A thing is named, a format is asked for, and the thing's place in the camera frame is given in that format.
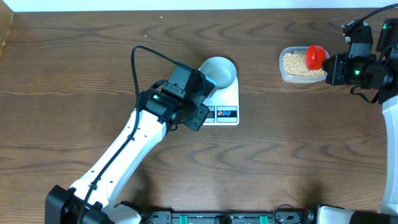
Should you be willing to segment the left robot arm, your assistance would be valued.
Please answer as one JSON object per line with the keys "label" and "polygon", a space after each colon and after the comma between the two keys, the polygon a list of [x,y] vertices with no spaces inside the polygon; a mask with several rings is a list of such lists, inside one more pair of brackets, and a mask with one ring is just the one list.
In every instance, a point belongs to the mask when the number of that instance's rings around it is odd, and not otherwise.
{"label": "left robot arm", "polygon": [[139,95],[122,132],[69,189],[56,185],[45,199],[46,223],[140,223],[141,214],[117,199],[148,152],[179,124],[197,131],[212,91],[150,88]]}

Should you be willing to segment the red plastic measuring scoop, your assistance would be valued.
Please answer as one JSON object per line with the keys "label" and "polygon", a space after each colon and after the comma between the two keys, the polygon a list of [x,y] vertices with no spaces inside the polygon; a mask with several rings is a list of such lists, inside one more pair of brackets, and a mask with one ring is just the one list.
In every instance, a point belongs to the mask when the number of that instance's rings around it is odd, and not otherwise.
{"label": "red plastic measuring scoop", "polygon": [[319,70],[327,59],[326,51],[318,45],[311,45],[305,53],[305,64],[308,70]]}

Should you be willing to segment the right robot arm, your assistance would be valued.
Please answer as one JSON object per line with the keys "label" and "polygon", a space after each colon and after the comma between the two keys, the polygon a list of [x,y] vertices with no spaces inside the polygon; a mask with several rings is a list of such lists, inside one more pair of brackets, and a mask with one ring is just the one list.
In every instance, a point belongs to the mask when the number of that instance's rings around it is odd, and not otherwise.
{"label": "right robot arm", "polygon": [[397,223],[397,19],[386,19],[376,50],[371,52],[371,27],[363,19],[343,25],[343,36],[349,44],[347,53],[338,53],[322,63],[326,83],[349,85],[356,89],[374,89],[368,102],[380,103],[387,131],[387,177],[380,212],[348,210],[319,205],[308,214],[307,223]]}

